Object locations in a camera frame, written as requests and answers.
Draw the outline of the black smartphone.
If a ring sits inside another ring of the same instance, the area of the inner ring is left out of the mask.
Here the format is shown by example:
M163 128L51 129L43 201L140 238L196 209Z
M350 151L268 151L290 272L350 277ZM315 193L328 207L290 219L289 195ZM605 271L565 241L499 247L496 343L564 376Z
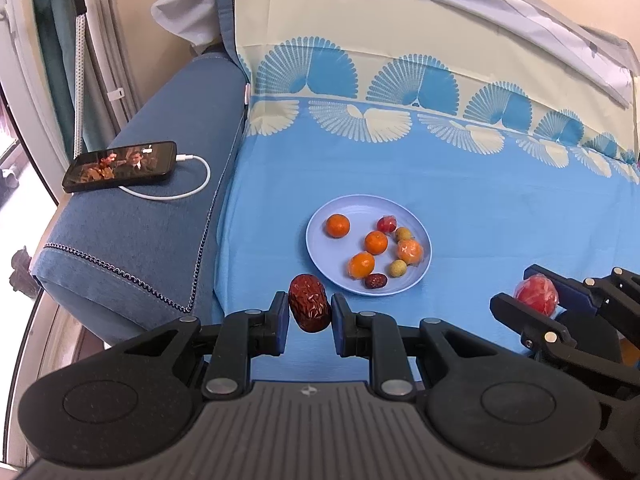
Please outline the black smartphone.
M66 170L62 188L79 193L162 182L175 169L177 155L172 141L82 153Z

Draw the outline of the dark red jujube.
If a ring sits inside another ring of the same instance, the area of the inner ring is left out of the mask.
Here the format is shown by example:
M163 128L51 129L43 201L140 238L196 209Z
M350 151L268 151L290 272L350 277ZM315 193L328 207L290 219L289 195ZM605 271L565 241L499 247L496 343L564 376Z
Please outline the dark red jujube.
M288 289L288 305L294 320L306 333L319 333L331 323L332 310L322 283L311 274L299 274Z
M380 289L386 286L388 277L384 273L371 273L364 280L366 289Z

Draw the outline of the blue fabric sofa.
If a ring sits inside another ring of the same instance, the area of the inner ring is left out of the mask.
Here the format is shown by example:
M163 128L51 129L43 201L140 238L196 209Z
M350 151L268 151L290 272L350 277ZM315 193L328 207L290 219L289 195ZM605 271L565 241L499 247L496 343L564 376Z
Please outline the blue fabric sofa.
M222 41L186 64L117 137L172 141L162 182L75 194L36 255L44 291L109 344L175 318L219 322L233 308L224 216L248 131L247 73L235 47L235 0L216 0Z

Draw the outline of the red fruit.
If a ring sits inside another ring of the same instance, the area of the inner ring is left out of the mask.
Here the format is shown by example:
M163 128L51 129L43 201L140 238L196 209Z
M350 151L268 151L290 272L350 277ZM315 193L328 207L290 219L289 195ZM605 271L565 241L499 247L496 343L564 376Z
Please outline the red fruit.
M383 216L376 222L376 229L385 234L392 234L397 229L397 219L395 216L388 214Z
M514 297L522 304L526 304L548 318L554 313L560 302L558 291L552 281L540 273L524 278L516 286Z

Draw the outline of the light blue round plate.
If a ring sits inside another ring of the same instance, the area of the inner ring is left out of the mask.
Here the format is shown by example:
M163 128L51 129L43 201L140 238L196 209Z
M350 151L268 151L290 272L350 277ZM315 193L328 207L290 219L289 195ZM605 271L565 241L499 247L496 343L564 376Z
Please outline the light blue round plate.
M409 209L375 195L334 198L310 218L305 233L312 263L333 284L370 297L406 292L422 281L432 244Z

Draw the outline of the blue patterned sofa cover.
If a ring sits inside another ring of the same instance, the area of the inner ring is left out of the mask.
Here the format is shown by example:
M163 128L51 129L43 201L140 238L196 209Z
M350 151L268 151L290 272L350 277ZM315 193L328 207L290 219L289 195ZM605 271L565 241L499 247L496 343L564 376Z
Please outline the blue patterned sofa cover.
M252 102L224 216L231 312L312 272L308 221L352 194L430 236L419 284L349 297L401 324L517 349L488 302L526 266L638 269L634 109L527 41L428 0L235 0L235 47Z

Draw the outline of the yellow-green longan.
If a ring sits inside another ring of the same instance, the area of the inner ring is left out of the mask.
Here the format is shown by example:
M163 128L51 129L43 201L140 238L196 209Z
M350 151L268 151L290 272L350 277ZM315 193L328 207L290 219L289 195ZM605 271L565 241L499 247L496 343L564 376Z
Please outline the yellow-green longan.
M406 228L405 226L400 226L395 231L395 240L401 242L402 240L412 240L413 234L412 232Z
M388 275L392 278L400 278L408 270L408 264L404 260L396 259L388 266Z

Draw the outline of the small orange tangerine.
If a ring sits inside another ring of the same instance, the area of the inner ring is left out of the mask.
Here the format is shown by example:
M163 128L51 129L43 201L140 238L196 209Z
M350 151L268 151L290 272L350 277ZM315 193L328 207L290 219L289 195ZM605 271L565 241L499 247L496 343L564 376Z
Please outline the small orange tangerine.
M375 268L375 258L368 252L360 252L350 258L347 263L347 273L354 280L363 280Z

